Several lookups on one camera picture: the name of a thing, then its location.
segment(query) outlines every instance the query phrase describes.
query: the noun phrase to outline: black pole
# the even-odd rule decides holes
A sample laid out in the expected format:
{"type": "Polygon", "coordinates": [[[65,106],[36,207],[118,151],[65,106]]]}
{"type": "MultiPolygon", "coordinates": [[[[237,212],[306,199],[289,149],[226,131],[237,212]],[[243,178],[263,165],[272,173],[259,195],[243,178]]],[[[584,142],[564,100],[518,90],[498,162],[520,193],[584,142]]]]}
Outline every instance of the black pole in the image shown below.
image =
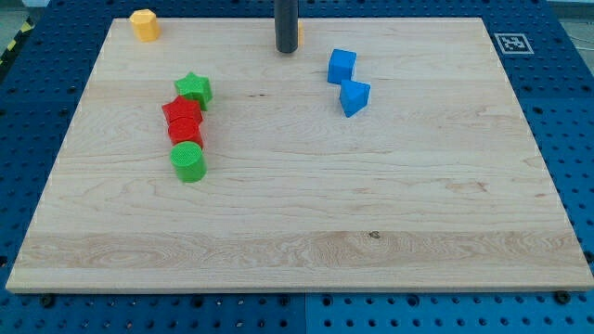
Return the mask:
{"type": "Polygon", "coordinates": [[[297,49],[299,16],[298,0],[275,0],[275,31],[277,33],[277,50],[291,53],[297,49]]]}

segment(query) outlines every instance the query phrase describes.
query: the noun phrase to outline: blue block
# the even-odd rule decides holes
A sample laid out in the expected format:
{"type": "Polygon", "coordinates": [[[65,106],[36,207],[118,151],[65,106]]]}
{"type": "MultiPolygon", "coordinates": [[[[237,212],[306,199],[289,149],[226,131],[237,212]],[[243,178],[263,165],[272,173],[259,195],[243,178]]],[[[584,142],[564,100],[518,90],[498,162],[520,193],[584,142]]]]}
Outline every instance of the blue block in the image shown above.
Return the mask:
{"type": "Polygon", "coordinates": [[[341,84],[342,80],[351,80],[355,68],[356,53],[334,49],[328,63],[328,82],[341,84]]]}
{"type": "Polygon", "coordinates": [[[368,104],[369,90],[367,83],[358,83],[350,80],[341,81],[341,104],[346,117],[355,115],[368,104]]]}

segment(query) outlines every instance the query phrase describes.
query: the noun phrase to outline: green hexagonal block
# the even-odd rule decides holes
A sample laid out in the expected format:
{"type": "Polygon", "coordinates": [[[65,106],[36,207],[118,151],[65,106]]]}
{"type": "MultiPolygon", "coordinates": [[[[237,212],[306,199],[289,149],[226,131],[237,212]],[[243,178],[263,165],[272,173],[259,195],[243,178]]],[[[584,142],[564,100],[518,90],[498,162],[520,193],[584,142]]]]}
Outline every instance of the green hexagonal block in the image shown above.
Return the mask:
{"type": "Polygon", "coordinates": [[[206,104],[213,99],[211,83],[207,77],[201,77],[193,72],[186,75],[185,78],[175,81],[177,94],[187,99],[200,102],[202,110],[208,110],[206,104]]]}

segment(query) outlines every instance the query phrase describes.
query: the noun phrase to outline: wooden table surface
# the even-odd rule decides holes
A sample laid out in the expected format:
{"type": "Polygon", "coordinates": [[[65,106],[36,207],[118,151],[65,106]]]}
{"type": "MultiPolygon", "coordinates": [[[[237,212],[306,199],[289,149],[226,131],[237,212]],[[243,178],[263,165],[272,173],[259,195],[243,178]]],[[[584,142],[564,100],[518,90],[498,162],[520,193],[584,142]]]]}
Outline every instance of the wooden table surface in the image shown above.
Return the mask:
{"type": "Polygon", "coordinates": [[[480,19],[116,19],[7,283],[17,293],[590,289],[480,19]],[[355,51],[367,108],[326,82],[355,51]],[[210,77],[209,172],[182,184],[161,105],[210,77]]]}

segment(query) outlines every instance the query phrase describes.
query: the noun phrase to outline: green block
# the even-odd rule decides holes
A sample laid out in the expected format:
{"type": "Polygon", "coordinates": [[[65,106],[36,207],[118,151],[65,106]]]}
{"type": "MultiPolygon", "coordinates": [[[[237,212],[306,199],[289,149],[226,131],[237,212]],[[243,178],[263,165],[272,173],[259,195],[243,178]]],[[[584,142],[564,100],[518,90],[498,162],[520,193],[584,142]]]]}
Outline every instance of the green block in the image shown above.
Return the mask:
{"type": "Polygon", "coordinates": [[[206,161],[202,148],[194,142],[181,142],[174,146],[170,154],[175,174],[182,182],[197,182],[206,174],[206,161]]]}
{"type": "Polygon", "coordinates": [[[200,102],[200,108],[208,110],[207,103],[213,99],[211,83],[207,77],[200,77],[193,72],[186,75],[185,78],[175,81],[177,94],[187,99],[200,102]]]}

